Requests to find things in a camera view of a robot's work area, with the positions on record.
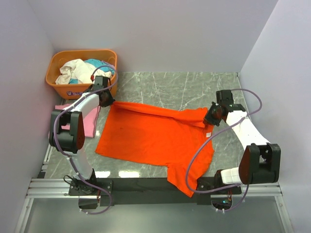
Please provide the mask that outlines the orange t shirt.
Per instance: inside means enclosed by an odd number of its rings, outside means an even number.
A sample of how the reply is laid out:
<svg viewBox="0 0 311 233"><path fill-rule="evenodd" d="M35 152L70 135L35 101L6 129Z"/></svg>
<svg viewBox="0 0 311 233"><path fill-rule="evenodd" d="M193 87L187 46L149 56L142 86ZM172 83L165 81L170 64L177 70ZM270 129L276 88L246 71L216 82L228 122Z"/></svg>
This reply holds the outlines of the orange t shirt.
<svg viewBox="0 0 311 233"><path fill-rule="evenodd" d="M203 123L206 113L206 107L177 111L115 101L95 152L119 160L166 166L168 182L192 197L197 179L208 170L214 155L212 143L208 142L189 165L213 131L213 126Z"/></svg>

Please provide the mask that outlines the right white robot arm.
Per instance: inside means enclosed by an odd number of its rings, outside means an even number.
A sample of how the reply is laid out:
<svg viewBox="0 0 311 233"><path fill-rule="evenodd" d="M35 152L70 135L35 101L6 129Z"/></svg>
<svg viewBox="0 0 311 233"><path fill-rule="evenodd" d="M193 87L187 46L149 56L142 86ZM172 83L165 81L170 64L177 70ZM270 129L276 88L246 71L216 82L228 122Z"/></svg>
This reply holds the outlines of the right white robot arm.
<svg viewBox="0 0 311 233"><path fill-rule="evenodd" d="M279 179L281 148L270 143L252 123L251 112L233 100L232 90L216 92L216 101L204 117L207 125L219 126L224 121L239 139L244 153L238 167L218 170L213 188L225 193L240 184L276 183Z"/></svg>

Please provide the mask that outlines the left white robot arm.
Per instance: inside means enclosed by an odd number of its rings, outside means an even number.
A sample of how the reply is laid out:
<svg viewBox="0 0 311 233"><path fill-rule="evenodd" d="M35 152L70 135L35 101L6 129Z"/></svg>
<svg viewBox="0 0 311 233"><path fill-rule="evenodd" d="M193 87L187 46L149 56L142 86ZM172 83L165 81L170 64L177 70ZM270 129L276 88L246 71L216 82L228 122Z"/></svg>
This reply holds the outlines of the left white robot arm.
<svg viewBox="0 0 311 233"><path fill-rule="evenodd" d="M80 189L86 195L96 192L97 183L92 180L94 170L85 155L80 153L85 143L84 118L97 107L107 107L115 100L110 93L111 79L95 76L95 82L79 99L61 110L51 113L49 144L63 154L71 166L74 179L81 181Z"/></svg>

